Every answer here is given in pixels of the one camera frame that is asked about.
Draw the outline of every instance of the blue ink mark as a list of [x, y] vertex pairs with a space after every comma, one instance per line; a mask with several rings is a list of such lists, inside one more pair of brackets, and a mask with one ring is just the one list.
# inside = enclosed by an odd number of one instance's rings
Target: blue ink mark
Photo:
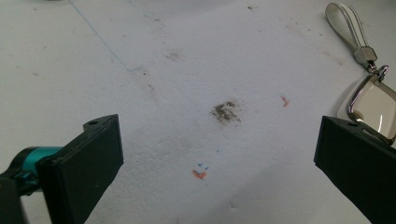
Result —
[[130, 69], [126, 66], [126, 64], [120, 59], [120, 57], [114, 52], [114, 50], [107, 44], [107, 42], [98, 34], [98, 32], [93, 28], [92, 24], [88, 21], [88, 19], [82, 14], [82, 12], [76, 7], [76, 5], [73, 3], [73, 0], [67, 0], [72, 7], [76, 10], [76, 12], [84, 19], [85, 22], [90, 26], [91, 30], [93, 33], [99, 37], [99, 39], [102, 41], [102, 43], [105, 45], [105, 47], [110, 51], [110, 53], [113, 55], [114, 58], [116, 58], [117, 61], [122, 65], [122, 67], [128, 71], [131, 72]]

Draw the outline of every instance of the black clamp jaw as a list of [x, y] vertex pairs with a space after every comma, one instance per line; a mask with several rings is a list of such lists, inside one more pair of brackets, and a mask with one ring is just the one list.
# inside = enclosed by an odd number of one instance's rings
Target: black clamp jaw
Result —
[[396, 149], [358, 123], [323, 117], [316, 166], [372, 223], [396, 223]]
[[117, 115], [94, 119], [65, 147], [29, 147], [0, 174], [0, 223], [26, 224], [22, 195], [42, 189], [54, 224], [82, 224], [123, 164]]

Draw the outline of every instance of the red ink mark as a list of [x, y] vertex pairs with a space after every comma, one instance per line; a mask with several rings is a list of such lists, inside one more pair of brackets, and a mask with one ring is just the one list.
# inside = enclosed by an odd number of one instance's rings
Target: red ink mark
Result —
[[200, 178], [200, 179], [204, 179], [206, 176], [205, 172], [198, 173], [196, 170], [192, 170], [192, 174], [195, 175], [195, 177]]
[[290, 103], [290, 100], [286, 99], [286, 97], [283, 95], [280, 98], [282, 98], [283, 102], [285, 102], [285, 104], [283, 104], [283, 107], [287, 107]]

